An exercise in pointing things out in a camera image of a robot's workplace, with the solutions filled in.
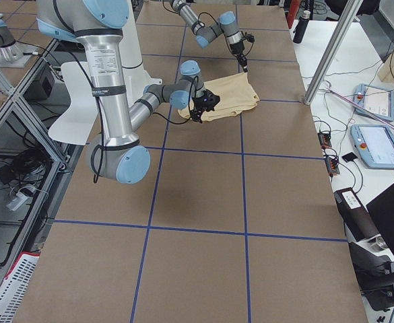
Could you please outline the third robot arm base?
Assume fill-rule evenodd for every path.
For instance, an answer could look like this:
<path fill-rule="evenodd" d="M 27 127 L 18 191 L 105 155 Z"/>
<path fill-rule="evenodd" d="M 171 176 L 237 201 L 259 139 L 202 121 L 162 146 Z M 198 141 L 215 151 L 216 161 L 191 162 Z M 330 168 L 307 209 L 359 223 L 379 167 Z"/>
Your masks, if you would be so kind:
<path fill-rule="evenodd" d="M 19 44 L 7 24 L 0 19 L 0 67 L 23 68 L 29 58 L 38 53 L 37 46 Z"/>

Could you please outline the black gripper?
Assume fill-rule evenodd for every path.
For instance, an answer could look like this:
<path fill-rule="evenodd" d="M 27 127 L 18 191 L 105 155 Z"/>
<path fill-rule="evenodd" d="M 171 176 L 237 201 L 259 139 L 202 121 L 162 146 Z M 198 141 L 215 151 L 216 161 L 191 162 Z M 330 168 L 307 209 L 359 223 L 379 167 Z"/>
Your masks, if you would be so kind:
<path fill-rule="evenodd" d="M 202 124 L 203 121 L 201 119 L 202 114 L 205 112 L 205 104 L 203 103 L 203 99 L 205 97 L 205 91 L 203 91 L 203 95 L 200 97 L 193 97 L 193 109 L 190 110 L 190 117 L 193 121 L 197 121 Z"/>
<path fill-rule="evenodd" d="M 244 55 L 244 44 L 243 41 L 236 42 L 234 44 L 229 44 L 231 53 L 236 57 L 237 61 L 240 64 L 240 67 L 243 72 L 248 71 L 248 62 L 247 58 Z"/>

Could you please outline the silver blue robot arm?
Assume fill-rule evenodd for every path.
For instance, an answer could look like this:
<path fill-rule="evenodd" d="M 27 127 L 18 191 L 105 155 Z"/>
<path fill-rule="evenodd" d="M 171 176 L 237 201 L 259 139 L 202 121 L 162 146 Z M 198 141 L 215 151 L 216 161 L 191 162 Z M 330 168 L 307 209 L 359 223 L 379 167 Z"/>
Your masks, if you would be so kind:
<path fill-rule="evenodd" d="M 216 38 L 224 36 L 230 54 L 234 56 L 242 70 L 248 72 L 247 54 L 244 53 L 244 42 L 254 43 L 252 34 L 243 32 L 238 27 L 237 19 L 232 11 L 222 13 L 215 19 L 207 12 L 197 15 L 186 1 L 168 1 L 173 13 L 176 13 L 190 27 L 201 48 L 206 48 Z"/>
<path fill-rule="evenodd" d="M 38 28 L 58 40 L 78 42 L 85 48 L 89 71 L 85 74 L 100 115 L 101 133 L 90 144 L 88 164 L 94 178 L 110 178 L 134 184 L 150 167 L 149 151 L 135 133 L 157 107 L 165 102 L 177 109 L 189 104 L 195 122 L 205 111 L 212 111 L 220 97 L 205 88 L 196 61 L 180 66 L 175 84 L 149 85 L 130 106 L 119 43 L 129 19 L 126 1 L 38 1 Z"/>

